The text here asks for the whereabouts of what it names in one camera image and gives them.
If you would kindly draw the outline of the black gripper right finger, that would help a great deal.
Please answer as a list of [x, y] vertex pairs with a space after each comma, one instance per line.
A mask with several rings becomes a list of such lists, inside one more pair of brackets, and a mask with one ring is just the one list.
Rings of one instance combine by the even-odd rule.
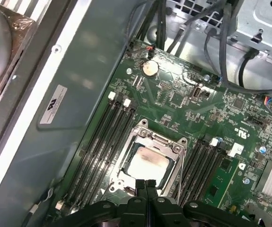
[[230, 214], [200, 201], [189, 201], [183, 207], [168, 197], [159, 197], [155, 180], [146, 181], [153, 216], [160, 227], [255, 227], [251, 220]]

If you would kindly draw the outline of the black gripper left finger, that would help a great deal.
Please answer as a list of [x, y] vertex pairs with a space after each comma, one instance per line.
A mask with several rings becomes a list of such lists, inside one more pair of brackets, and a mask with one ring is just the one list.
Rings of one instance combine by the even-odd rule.
[[136, 180], [136, 196], [126, 203], [115, 205], [110, 201], [99, 201], [89, 205], [61, 220], [62, 227], [91, 227], [102, 222], [119, 219], [120, 227], [144, 227], [147, 219], [147, 199], [145, 180]]

